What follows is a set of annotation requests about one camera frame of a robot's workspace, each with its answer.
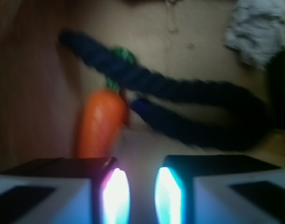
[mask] wooden floor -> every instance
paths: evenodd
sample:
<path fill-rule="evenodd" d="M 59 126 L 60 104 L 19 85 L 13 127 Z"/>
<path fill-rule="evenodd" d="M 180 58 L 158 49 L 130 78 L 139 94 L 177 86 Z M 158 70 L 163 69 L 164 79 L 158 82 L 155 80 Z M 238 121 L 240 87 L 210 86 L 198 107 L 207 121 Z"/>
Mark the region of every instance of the wooden floor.
<path fill-rule="evenodd" d="M 166 76 L 229 81 L 268 103 L 264 72 L 242 65 L 238 54 L 223 46 L 234 4 L 179 1 L 178 32 L 170 33 L 160 0 L 0 0 L 0 171 L 35 158 L 72 157 L 84 102 L 104 88 L 102 75 L 59 46 L 63 28 L 127 47 L 139 63 Z M 191 119 L 228 119 L 211 107 L 157 102 Z M 155 177 L 167 154 L 225 152 L 184 146 L 152 132 L 131 113 L 130 128 L 113 148 L 130 182 L 131 223 L 154 223 Z M 245 154 L 285 167 L 285 131 L 273 130 Z"/>

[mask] dark blue rope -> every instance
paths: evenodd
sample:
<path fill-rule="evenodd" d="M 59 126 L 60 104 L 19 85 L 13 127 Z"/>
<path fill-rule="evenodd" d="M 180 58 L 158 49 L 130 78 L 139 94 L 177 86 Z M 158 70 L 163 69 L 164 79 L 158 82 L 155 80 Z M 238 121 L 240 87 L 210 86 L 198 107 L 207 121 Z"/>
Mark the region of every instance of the dark blue rope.
<path fill-rule="evenodd" d="M 234 134 L 231 134 L 231 131 L 221 132 L 221 127 L 214 127 L 212 131 L 209 131 L 208 126 L 200 126 L 190 122 L 189 125 L 193 126 L 193 133 L 187 132 L 187 134 L 183 133 L 183 135 L 189 135 L 187 136 L 187 139 L 191 139 L 190 142 L 192 143 L 198 143 L 200 146 L 206 145 L 217 147 L 216 144 L 218 141 L 215 138 L 216 136 L 219 136 L 219 138 L 221 135 L 224 136 L 224 138 L 230 136 L 238 137 L 242 132 L 249 132 L 252 136 L 248 134 L 245 137 L 253 139 L 259 138 L 259 136 L 262 136 L 269 129 L 269 120 L 265 103 L 253 96 L 247 89 L 228 82 L 203 82 L 200 80 L 178 81 L 166 78 L 160 73 L 152 73 L 147 68 L 137 64 L 131 65 L 126 63 L 115 54 L 112 54 L 102 44 L 83 33 L 69 30 L 63 31 L 59 36 L 59 41 L 70 49 L 77 57 L 80 57 L 87 66 L 94 67 L 98 72 L 105 74 L 107 77 L 127 89 L 143 92 L 172 102 L 197 103 L 201 105 L 223 107 L 241 116 L 244 121 L 247 121 L 244 122 L 245 125 L 232 129 Z M 160 117 L 160 113 L 158 114 L 154 110 L 163 112 L 159 107 L 154 107 L 151 110 L 154 117 L 155 114 Z M 145 119 L 145 121 L 150 123 L 149 119 L 150 116 L 148 116 L 148 119 Z M 181 128 L 181 126 L 176 124 L 173 126 L 178 129 Z M 197 140 L 200 136 L 203 136 L 202 142 L 208 141 L 211 142 L 211 144 L 201 144 Z M 226 144 L 224 138 L 219 145 Z"/>

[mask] braided rope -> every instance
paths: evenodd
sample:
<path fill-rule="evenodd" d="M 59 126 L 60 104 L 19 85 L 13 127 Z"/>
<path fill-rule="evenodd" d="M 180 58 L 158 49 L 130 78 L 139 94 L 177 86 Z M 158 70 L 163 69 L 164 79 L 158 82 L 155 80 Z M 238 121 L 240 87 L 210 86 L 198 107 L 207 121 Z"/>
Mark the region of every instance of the braided rope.
<path fill-rule="evenodd" d="M 75 56 L 80 57 L 87 66 L 94 67 L 126 89 L 177 103 L 223 107 L 243 119 L 241 125 L 225 129 L 220 126 L 193 123 L 147 101 L 144 101 L 144 107 L 149 108 L 144 110 L 148 111 L 147 113 L 141 113 L 137 109 L 141 107 L 132 107 L 155 130 L 177 138 L 185 144 L 224 150 L 245 149 L 266 134 L 270 128 L 265 103 L 247 89 L 229 82 L 178 81 L 164 77 L 160 73 L 152 73 L 137 64 L 124 62 L 83 33 L 63 31 L 59 41 Z M 169 126 L 160 127 L 157 118 L 164 118 L 164 123 Z"/>

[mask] led light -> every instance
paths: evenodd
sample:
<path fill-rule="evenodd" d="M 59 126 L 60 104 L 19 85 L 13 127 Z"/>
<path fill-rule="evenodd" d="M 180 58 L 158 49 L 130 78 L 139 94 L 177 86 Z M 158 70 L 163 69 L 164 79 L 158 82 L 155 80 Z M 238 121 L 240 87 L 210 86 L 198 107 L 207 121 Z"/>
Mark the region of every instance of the led light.
<path fill-rule="evenodd" d="M 183 192 L 180 179 L 167 167 L 159 169 L 155 184 L 155 207 L 160 224 L 183 222 Z"/>
<path fill-rule="evenodd" d="M 116 168 L 103 184 L 102 223 L 128 223 L 130 212 L 130 190 L 126 173 Z"/>

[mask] glowing light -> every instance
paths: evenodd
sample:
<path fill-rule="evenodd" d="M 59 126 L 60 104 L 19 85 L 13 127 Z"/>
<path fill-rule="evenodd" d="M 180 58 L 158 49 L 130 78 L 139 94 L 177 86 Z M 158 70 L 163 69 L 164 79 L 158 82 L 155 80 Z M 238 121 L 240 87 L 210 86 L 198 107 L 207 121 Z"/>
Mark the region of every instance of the glowing light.
<path fill-rule="evenodd" d="M 130 190 L 126 173 L 116 168 L 103 184 L 103 224 L 126 224 L 130 212 Z"/>
<path fill-rule="evenodd" d="M 159 169 L 155 184 L 155 207 L 160 224 L 182 223 L 182 191 L 179 178 L 171 169 Z"/>

